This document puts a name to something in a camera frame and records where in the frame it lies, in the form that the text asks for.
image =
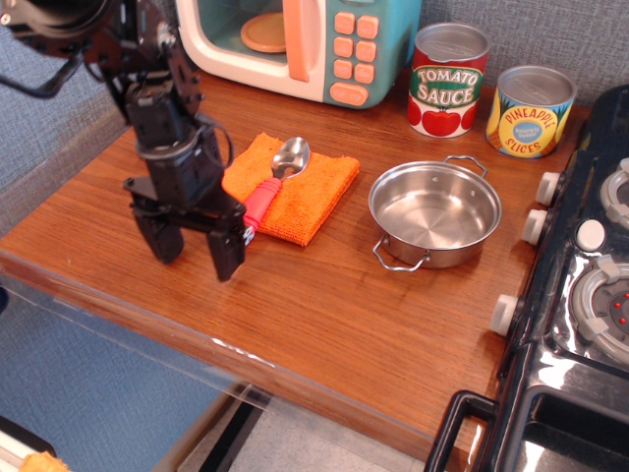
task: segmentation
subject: gray wall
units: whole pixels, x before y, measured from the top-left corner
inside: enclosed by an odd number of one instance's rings
[[[523,64],[551,66],[591,106],[603,91],[629,84],[629,3],[624,0],[424,0],[421,26],[462,22],[491,41],[485,84]]]

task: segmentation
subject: tin can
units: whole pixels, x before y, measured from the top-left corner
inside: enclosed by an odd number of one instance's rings
[[[454,138],[472,128],[489,41],[461,23],[437,23],[415,37],[408,118],[428,136]]]
[[[553,152],[561,140],[577,86],[565,74],[542,66],[518,66],[498,77],[487,140],[515,157]]]

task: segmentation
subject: toy microwave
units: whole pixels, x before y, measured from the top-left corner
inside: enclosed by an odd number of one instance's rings
[[[177,0],[204,71],[313,101],[369,108],[414,49],[422,0]]]

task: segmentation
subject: metal spoon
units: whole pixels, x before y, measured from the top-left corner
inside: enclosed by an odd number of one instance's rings
[[[311,157],[311,149],[304,138],[291,138],[273,156],[271,171],[273,177],[259,184],[245,201],[244,220],[248,226],[245,239],[249,244],[259,229],[264,214],[282,189],[282,181],[302,172]]]

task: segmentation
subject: black stove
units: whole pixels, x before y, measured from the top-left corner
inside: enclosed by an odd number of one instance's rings
[[[492,320],[507,336],[498,398],[452,397],[426,471],[444,470],[468,416],[486,421],[471,470],[629,471],[629,86],[599,97],[538,201],[525,291]]]

